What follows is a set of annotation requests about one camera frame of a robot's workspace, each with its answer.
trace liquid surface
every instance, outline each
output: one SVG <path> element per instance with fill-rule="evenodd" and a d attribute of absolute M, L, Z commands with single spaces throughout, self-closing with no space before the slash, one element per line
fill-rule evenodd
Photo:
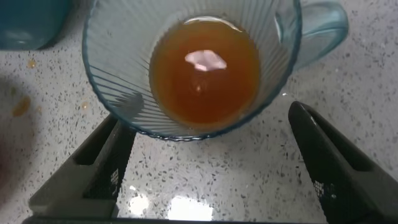
<path fill-rule="evenodd" d="M 259 67 L 247 33 L 213 17 L 198 17 L 158 43 L 150 84 L 172 119 L 191 128 L 220 128 L 239 119 L 253 101 Z"/>

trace speckled countertop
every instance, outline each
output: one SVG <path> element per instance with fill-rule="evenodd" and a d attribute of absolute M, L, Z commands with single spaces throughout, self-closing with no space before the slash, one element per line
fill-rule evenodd
<path fill-rule="evenodd" d="M 398 2 L 343 5 L 351 25 L 345 42 L 295 72 L 249 124 L 195 142 L 137 135 L 119 216 L 325 222 L 287 120 L 294 100 L 317 109 L 398 179 Z M 31 215 L 29 197 L 108 114 L 81 60 L 86 12 L 83 4 L 73 13 L 52 48 L 0 52 L 0 223 Z M 13 118 L 26 95 L 28 112 Z"/>

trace glass mug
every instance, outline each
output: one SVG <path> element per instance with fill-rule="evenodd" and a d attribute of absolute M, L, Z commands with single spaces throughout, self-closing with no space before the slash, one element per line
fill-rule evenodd
<path fill-rule="evenodd" d="M 242 27 L 259 51 L 258 93 L 227 127 L 196 130 L 169 118 L 149 85 L 156 43 L 175 24 L 199 16 Z M 301 6 L 299 0 L 97 0 L 83 32 L 83 61 L 99 100 L 141 134 L 173 141 L 212 138 L 259 114 L 295 68 L 330 52 L 348 33 L 347 15 L 335 1 Z"/>

